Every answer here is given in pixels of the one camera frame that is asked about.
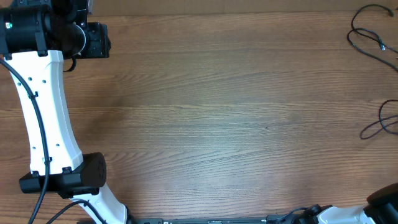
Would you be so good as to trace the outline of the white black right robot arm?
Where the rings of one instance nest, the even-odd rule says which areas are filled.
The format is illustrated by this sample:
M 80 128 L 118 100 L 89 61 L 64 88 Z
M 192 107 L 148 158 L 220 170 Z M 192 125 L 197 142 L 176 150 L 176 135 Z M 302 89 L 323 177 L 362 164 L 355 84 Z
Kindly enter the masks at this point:
M 314 205 L 294 218 L 293 224 L 397 224 L 397 184 L 367 198 L 366 205 L 339 208 Z

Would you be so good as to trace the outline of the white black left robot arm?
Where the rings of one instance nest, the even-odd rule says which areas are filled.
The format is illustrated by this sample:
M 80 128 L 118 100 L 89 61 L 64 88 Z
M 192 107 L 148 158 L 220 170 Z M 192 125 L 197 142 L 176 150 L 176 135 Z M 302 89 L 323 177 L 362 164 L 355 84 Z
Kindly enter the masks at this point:
M 16 85 L 30 143 L 30 171 L 19 185 L 25 194 L 69 199 L 93 223 L 133 223 L 106 184 L 104 155 L 82 153 L 68 114 L 64 61 L 107 58 L 111 49 L 107 27 L 87 19 L 92 7 L 90 0 L 24 0 L 1 9 L 1 64 Z

